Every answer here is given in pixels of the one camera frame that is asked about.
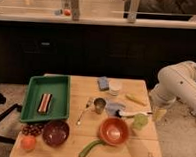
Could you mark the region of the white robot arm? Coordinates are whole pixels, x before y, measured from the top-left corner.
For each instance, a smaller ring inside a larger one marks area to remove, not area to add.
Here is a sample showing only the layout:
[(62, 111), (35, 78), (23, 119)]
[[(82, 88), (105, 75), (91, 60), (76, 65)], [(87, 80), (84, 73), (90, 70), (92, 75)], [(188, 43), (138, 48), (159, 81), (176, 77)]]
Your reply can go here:
[(158, 73), (158, 83), (150, 92), (157, 107), (171, 107), (177, 98), (187, 103), (196, 114), (196, 63), (184, 61), (163, 67)]

